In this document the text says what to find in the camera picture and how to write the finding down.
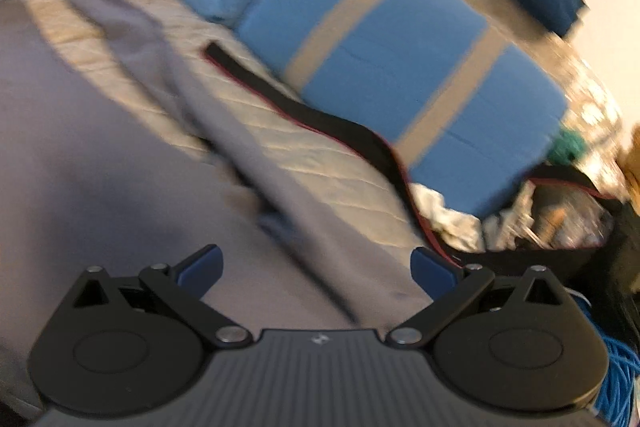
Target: gray bedsheet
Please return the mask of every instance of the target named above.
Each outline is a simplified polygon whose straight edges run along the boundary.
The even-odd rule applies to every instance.
[[[52,50],[21,0],[0,0],[0,399],[37,413],[26,357],[88,265],[131,275],[217,243],[225,274],[205,301],[254,333],[386,330],[428,304],[404,266],[263,154],[190,76],[153,19],[122,0],[72,1],[99,22],[126,69],[148,68],[158,100],[164,90],[178,103],[175,116],[188,108],[197,133],[289,218],[295,254],[342,305],[260,229],[260,199],[228,175],[223,158],[198,162],[158,139]],[[158,54],[168,70],[149,63]]]

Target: logo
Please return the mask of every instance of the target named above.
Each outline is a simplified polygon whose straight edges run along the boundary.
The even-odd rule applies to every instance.
[[[330,340],[331,339],[324,333],[318,333],[316,336],[311,337],[311,342],[313,342],[314,344],[318,344],[318,346],[324,346],[324,344],[326,344]]]

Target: screw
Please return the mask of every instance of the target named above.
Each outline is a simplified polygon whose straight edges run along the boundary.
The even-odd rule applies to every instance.
[[[401,346],[410,346],[422,340],[422,333],[415,328],[399,328],[391,331],[391,340]]]
[[[224,326],[216,331],[216,337],[225,344],[235,344],[245,341],[249,331],[240,326]]]

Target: red edge trim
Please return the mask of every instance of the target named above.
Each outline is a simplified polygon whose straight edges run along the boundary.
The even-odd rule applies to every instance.
[[[550,180],[548,178],[529,178],[529,181],[536,185],[562,185],[564,187],[575,187],[582,192],[586,192],[594,198],[601,200],[617,200],[617,197],[612,194],[601,194],[595,188],[583,187],[580,184],[574,182],[566,182],[564,180]]]
[[[235,81],[236,84],[239,84],[240,86],[242,86],[244,89],[251,91],[255,96],[257,96],[258,98],[260,98],[264,103],[266,103],[267,105],[269,105],[278,115],[280,115],[281,117],[283,117],[285,120],[289,120],[291,123],[294,123],[295,125],[302,127],[304,129],[308,129],[309,131],[313,131],[314,133],[318,133],[321,134],[323,136],[326,136],[327,138],[340,143],[341,145],[343,145],[344,147],[347,147],[347,149],[351,150],[351,152],[353,152],[354,154],[356,154],[357,156],[359,156],[360,158],[362,158],[364,161],[367,161],[366,158],[364,158],[362,155],[360,155],[358,152],[354,151],[351,147],[349,147],[346,143],[341,142],[340,140],[338,140],[337,138],[330,136],[328,134],[325,134],[322,131],[318,131],[318,129],[314,129],[313,127],[309,127],[308,125],[305,125],[304,123],[302,123],[301,121],[296,120],[295,118],[291,117],[290,115],[288,115],[287,113],[285,113],[284,111],[280,110],[279,107],[277,107],[273,102],[271,102],[271,100],[269,100],[266,96],[264,96],[263,94],[257,92],[256,90],[252,89],[251,87],[247,86],[242,80],[240,80],[239,78],[233,76],[227,69],[224,68],[224,66],[222,66],[218,61],[216,61],[214,58],[210,57],[209,55],[207,55],[207,49],[205,48],[202,51],[202,56],[203,58],[209,62],[210,64],[212,64],[213,66],[217,67],[220,71],[222,71],[223,73],[226,74],[226,76],[228,76],[231,80]],[[396,162],[396,166],[398,166],[398,169],[400,171],[400,173],[402,174],[402,181],[404,182],[404,186],[406,188],[407,194],[409,194],[409,201],[411,202],[411,210],[414,213],[414,216],[416,216],[418,218],[418,223],[420,223],[420,228],[422,229],[422,232],[424,233],[424,235],[426,236],[427,240],[429,241],[429,243],[431,243],[431,246],[433,247],[433,249],[444,259],[446,259],[446,261],[448,261],[449,263],[451,263],[453,266],[456,266],[458,268],[461,268],[461,266],[456,263],[442,248],[442,246],[440,245],[440,242],[438,241],[438,239],[436,238],[435,234],[433,233],[433,230],[431,230],[431,227],[429,225],[428,220],[418,211],[418,208],[415,204],[414,201],[414,197],[411,194],[411,190],[409,188],[409,175],[408,172],[406,170],[406,168],[404,167],[404,164],[400,161],[400,159],[398,158],[398,155],[396,154],[396,151],[394,150],[394,148],[380,135],[376,134],[378,136],[378,138],[380,138],[388,147],[388,149],[391,151],[391,156],[394,159],[394,162]]]

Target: tan stripe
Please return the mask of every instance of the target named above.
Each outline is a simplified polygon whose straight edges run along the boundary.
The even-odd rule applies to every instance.
[[[405,165],[413,164],[426,154],[466,106],[507,44],[507,40],[492,26],[482,33],[456,70],[396,142],[396,151]]]
[[[338,44],[382,1],[340,0],[306,36],[284,71],[284,81],[300,92]]]

